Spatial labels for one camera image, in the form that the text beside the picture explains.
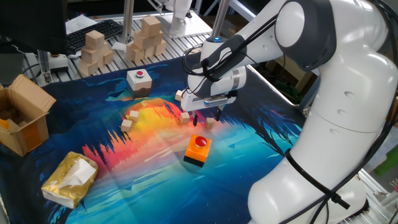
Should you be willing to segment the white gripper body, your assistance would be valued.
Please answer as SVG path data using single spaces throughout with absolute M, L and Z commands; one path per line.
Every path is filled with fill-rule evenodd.
M 196 111 L 205 108 L 224 106 L 236 100 L 236 90 L 227 94 L 219 94 L 209 98 L 201 99 L 190 92 L 189 89 L 182 91 L 181 107 L 184 111 Z

